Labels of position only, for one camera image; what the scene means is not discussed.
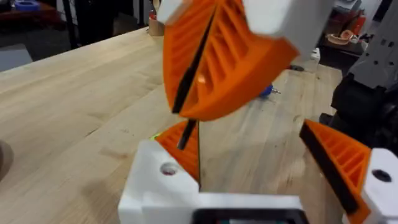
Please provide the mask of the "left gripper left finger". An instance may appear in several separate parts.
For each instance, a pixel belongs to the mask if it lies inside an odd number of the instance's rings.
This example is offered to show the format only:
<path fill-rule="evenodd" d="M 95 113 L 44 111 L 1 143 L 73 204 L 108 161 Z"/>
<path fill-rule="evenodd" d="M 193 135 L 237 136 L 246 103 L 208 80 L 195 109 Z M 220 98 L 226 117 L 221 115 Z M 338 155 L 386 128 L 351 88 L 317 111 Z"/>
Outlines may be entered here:
<path fill-rule="evenodd" d="M 137 147 L 118 204 L 121 223 L 147 223 L 144 204 L 149 197 L 173 199 L 178 194 L 198 192 L 200 156 L 198 129 L 193 128 L 184 149 L 178 149 L 187 121 L 174 124 Z"/>

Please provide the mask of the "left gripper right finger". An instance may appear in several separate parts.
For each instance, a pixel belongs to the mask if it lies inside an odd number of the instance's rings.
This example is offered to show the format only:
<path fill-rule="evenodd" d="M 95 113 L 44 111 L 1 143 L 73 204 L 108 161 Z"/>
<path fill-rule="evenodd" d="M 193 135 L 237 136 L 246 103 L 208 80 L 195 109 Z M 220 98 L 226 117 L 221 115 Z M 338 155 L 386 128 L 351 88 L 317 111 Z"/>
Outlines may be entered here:
<path fill-rule="evenodd" d="M 306 119 L 299 134 L 343 207 L 343 223 L 397 223 L 397 156 Z"/>

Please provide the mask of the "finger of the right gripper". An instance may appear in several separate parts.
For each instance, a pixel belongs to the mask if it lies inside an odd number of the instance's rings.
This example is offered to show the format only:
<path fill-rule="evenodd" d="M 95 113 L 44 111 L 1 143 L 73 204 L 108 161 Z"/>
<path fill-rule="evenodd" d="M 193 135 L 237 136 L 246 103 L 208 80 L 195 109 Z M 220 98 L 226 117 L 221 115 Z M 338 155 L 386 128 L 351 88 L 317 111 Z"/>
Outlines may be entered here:
<path fill-rule="evenodd" d="M 216 1 L 179 84 L 179 114 L 211 121 L 239 109 L 308 56 L 333 1 Z"/>
<path fill-rule="evenodd" d="M 215 6 L 214 0 L 161 1 L 157 20 L 165 26 L 163 78 L 171 108 L 180 81 L 193 61 Z"/>

